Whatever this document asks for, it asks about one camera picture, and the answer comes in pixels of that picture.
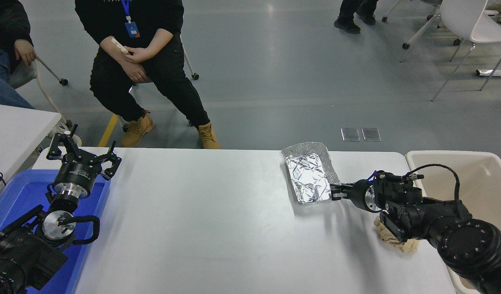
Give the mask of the person's right hand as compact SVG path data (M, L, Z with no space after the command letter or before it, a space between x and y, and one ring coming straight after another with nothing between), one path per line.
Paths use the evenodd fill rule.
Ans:
M136 83L148 82L147 74L142 65L128 61L122 61L119 64L121 65L125 74L127 74L128 78L131 79L133 82Z

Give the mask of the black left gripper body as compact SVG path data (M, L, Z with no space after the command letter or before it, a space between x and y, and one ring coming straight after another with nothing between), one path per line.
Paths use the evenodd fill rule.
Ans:
M92 189L99 174L97 165L82 164L75 160L62 159L62 165L53 182L56 189L65 184L75 184L83 189Z

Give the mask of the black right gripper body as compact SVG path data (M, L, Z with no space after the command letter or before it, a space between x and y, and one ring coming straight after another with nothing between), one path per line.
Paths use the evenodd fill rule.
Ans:
M366 179L355 182L350 190L350 200L357 207L367 212L371 212L366 202L366 194L370 188L370 183Z

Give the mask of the person's left hand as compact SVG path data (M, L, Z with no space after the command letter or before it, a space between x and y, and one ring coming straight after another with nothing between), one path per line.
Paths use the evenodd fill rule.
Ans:
M126 54L124 58L131 63L140 64L145 62L155 55L149 48L129 48L125 46L125 49L129 54Z

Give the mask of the person's hand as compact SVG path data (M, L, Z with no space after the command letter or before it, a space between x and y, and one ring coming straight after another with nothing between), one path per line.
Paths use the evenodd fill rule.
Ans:
M30 67L36 59L36 52L30 41L18 39L14 42L16 60L21 60L26 67Z

